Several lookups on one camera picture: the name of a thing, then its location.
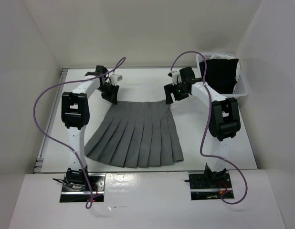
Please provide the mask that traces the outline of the grey pleated skirt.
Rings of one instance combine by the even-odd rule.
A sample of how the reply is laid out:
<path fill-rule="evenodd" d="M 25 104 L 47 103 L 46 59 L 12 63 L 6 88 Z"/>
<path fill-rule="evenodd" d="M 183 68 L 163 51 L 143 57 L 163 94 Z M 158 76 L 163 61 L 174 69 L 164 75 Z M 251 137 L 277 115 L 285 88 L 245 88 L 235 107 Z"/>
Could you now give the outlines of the grey pleated skirt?
<path fill-rule="evenodd" d="M 165 100 L 111 105 L 84 151 L 87 158 L 114 167 L 163 167 L 184 160 Z"/>

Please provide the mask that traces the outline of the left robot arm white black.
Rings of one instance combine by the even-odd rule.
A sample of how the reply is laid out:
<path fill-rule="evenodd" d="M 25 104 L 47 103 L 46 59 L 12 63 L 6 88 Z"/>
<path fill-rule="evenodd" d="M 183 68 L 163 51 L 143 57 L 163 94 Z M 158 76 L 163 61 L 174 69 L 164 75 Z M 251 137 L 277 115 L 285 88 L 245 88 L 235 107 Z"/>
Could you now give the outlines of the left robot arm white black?
<path fill-rule="evenodd" d="M 84 153 L 84 133 L 90 120 L 88 99 L 99 90 L 104 100 L 117 104 L 118 82 L 121 80 L 121 75 L 109 74 L 107 68 L 98 65 L 95 71 L 85 74 L 84 81 L 75 89 L 62 94 L 61 119 L 67 128 L 71 147 L 66 180 L 80 191 L 86 190 L 90 184 Z"/>

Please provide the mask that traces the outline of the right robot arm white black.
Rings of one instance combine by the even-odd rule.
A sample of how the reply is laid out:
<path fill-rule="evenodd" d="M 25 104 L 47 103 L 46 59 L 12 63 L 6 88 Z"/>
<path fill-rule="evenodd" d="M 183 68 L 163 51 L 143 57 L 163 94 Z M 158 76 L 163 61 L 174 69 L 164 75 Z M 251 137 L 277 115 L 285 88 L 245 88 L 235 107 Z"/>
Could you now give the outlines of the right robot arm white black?
<path fill-rule="evenodd" d="M 209 109 L 199 152 L 201 156 L 208 158 L 204 183 L 208 187 L 215 187 L 224 177 L 227 165 L 240 172 L 240 169 L 227 159 L 230 140 L 241 128 L 238 102 L 235 98 L 219 94 L 204 78 L 196 78 L 191 67 L 179 71 L 171 70 L 168 76 L 172 83 L 164 86 L 166 104 L 192 95 Z"/>

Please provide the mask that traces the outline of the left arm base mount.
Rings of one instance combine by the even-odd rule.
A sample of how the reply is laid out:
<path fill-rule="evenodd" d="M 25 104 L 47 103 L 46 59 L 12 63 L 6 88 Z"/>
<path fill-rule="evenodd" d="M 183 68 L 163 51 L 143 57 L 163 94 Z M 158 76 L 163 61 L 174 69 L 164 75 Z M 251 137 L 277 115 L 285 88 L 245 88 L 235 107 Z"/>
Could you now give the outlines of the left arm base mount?
<path fill-rule="evenodd" d="M 89 181 L 93 191 L 93 202 L 103 202 L 105 193 L 105 174 L 89 173 Z M 90 189 L 84 184 L 67 182 L 67 179 L 53 178 L 62 185 L 60 203 L 87 202 L 90 198 Z"/>

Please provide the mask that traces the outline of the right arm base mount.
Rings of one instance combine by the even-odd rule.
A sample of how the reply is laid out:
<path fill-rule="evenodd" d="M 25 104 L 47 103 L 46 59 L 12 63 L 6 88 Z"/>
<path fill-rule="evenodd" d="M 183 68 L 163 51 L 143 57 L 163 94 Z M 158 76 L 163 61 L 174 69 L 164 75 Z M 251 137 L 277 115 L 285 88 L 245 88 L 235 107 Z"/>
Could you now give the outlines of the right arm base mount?
<path fill-rule="evenodd" d="M 184 180 L 189 185 L 191 200 L 234 199 L 230 175 L 219 172 L 216 175 L 204 172 L 189 172 Z"/>

